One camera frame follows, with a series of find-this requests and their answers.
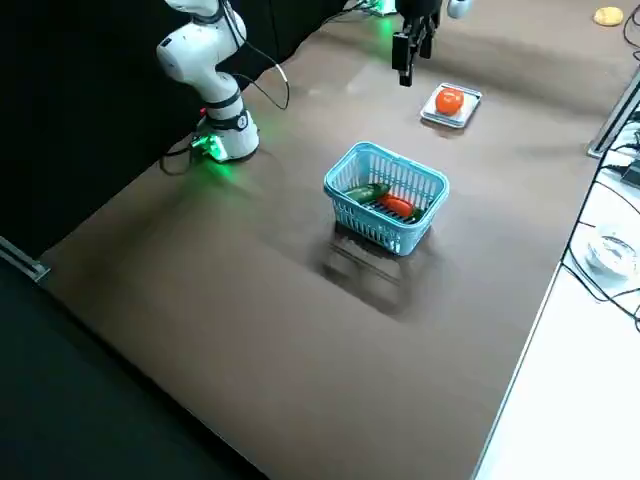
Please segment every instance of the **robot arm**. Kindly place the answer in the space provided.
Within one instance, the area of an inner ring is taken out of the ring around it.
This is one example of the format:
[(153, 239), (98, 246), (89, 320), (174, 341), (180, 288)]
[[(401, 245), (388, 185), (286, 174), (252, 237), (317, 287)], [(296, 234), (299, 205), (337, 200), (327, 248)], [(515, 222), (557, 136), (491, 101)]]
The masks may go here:
[[(451, 18), (463, 17), (473, 0), (449, 0), (447, 13)], [(431, 58), (433, 37), (440, 25), (442, 0), (396, 0), (396, 10), (404, 17), (402, 32), (393, 35), (391, 64), (400, 76), (400, 85), (413, 83), (415, 54)]]
[(248, 157), (258, 148), (258, 129), (244, 106), (236, 80), (216, 70), (246, 41), (242, 18), (228, 0), (166, 2), (191, 17), (157, 46), (156, 54), (165, 73), (195, 88), (206, 105), (195, 142), (205, 145), (202, 150), (220, 162)]

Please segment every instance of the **yellow object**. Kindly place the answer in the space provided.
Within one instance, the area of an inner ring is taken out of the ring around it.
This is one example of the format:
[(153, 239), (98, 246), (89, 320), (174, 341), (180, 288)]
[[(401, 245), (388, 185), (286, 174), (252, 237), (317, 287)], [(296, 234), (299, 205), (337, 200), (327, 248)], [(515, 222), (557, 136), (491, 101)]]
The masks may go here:
[(624, 20), (624, 13), (618, 7), (603, 7), (596, 10), (593, 21), (605, 27), (615, 27)]

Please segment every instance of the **brown table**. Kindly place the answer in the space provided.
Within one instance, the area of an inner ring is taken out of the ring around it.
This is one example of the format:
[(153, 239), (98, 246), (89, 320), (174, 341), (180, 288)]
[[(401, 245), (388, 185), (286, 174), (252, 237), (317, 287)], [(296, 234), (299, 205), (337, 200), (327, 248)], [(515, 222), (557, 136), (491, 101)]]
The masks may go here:
[[(47, 255), (56, 295), (274, 479), (462, 479), (478, 459), (634, 62), (595, 0), (477, 3), (411, 89), (388, 61), (398, 19), (325, 27), (285, 66), (287, 112), (247, 92), (254, 158), (152, 168)], [(419, 121), (442, 81), (485, 94), (463, 133)], [(451, 181), (398, 312), (319, 260), (323, 177), (359, 140)]]

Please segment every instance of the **table surface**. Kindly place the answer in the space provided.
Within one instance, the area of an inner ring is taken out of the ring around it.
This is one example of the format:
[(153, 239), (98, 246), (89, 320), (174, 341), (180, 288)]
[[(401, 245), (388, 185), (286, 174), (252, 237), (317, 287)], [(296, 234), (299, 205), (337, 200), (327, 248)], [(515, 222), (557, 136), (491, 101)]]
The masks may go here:
[[(603, 164), (629, 160), (610, 152)], [(640, 190), (606, 171), (597, 180), (640, 208)], [(580, 220), (592, 225), (626, 222), (640, 232), (637, 213), (597, 184)], [(570, 240), (578, 261), (578, 246), (590, 230), (579, 225)], [(567, 253), (565, 262), (571, 265), (569, 257)], [(634, 279), (617, 292), (639, 286)], [(634, 312), (640, 294), (619, 302)], [(633, 321), (615, 305), (596, 301), (559, 266), (475, 478), (639, 478), (639, 366), (640, 334)]]
[[(274, 480), (460, 480), (478, 460), (635, 62), (596, 0), (477, 4), (412, 88), (390, 68), (400, 18), (326, 25), (284, 65), (286, 112), (243, 94), (252, 159), (151, 168), (47, 254), (65, 304)], [(463, 132), (420, 121), (443, 81), (484, 94)], [(324, 175), (361, 140), (451, 182), (398, 314), (371, 298), (389, 282), (322, 268)]]

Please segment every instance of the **green led light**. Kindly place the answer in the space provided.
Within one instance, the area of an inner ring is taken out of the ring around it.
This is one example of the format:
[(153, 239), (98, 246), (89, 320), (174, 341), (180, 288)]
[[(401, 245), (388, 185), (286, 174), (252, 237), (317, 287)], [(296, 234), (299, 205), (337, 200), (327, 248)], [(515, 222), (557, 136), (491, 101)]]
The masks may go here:
[(396, 0), (371, 0), (370, 8), (378, 15), (396, 13)]
[(218, 162), (222, 162), (229, 158), (227, 150), (222, 144), (220, 137), (214, 134), (203, 135), (191, 142), (191, 147), (199, 152), (200, 155), (211, 157)]

